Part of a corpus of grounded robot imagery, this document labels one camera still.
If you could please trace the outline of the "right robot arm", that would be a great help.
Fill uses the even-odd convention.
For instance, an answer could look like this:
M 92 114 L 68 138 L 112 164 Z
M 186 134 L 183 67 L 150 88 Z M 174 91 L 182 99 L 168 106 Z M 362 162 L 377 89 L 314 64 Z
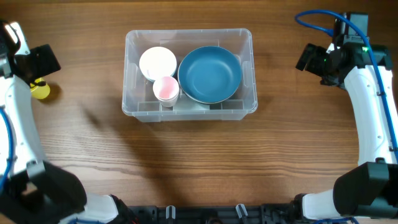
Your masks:
M 397 218 L 397 110 L 387 47 L 348 42 L 335 50 L 308 44 L 296 65 L 346 90 L 358 132 L 358 166 L 337 178 L 331 190 L 297 195 L 292 221 Z

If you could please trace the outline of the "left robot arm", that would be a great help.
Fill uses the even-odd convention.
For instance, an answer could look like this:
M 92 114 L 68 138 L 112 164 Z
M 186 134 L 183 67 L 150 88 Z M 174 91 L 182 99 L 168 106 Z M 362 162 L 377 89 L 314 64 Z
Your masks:
M 19 23 L 1 21 L 1 214 L 14 223 L 137 223 L 122 200 L 87 193 L 47 160 L 32 91 L 60 69 L 48 44 L 31 49 Z

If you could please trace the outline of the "pale green cup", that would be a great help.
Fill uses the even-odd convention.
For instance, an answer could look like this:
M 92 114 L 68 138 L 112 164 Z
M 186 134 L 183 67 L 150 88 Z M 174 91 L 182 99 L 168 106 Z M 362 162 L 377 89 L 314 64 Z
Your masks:
M 164 107 L 170 108 L 176 105 L 178 98 L 173 98 L 170 100 L 159 100 L 160 104 Z

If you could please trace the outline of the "yellow cup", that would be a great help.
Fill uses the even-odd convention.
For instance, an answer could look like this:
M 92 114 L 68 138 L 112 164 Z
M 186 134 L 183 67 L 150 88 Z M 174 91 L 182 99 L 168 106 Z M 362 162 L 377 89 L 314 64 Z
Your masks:
M 30 84 L 30 92 L 33 98 L 43 100 L 49 96 L 50 87 L 43 78 L 38 78 Z

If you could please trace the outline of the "pink cup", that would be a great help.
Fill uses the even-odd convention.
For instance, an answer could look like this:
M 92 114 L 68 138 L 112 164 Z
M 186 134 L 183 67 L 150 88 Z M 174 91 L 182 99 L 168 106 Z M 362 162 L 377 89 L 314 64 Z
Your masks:
M 153 92 L 159 101 L 170 102 L 178 97 L 180 86 L 174 77 L 161 77 L 153 84 Z

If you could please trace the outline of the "pink bowl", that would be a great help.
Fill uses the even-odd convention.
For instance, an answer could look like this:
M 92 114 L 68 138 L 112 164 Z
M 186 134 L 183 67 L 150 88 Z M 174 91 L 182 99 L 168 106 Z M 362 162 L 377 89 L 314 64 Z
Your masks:
M 172 77 L 177 69 L 177 58 L 165 47 L 152 47 L 141 55 L 139 68 L 143 75 L 155 81 L 161 77 Z

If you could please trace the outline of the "light blue bowl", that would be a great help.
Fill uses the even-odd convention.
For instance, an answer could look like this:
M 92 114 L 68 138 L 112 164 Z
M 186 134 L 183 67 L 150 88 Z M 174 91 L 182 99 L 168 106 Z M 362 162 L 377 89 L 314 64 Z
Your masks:
M 150 77 L 148 77 L 148 76 L 145 76 L 145 75 L 144 75 L 144 77 L 145 77 L 148 81 L 150 81 L 150 82 L 152 82 L 152 83 L 155 82 L 154 79 L 152 79 L 152 78 L 150 78 Z

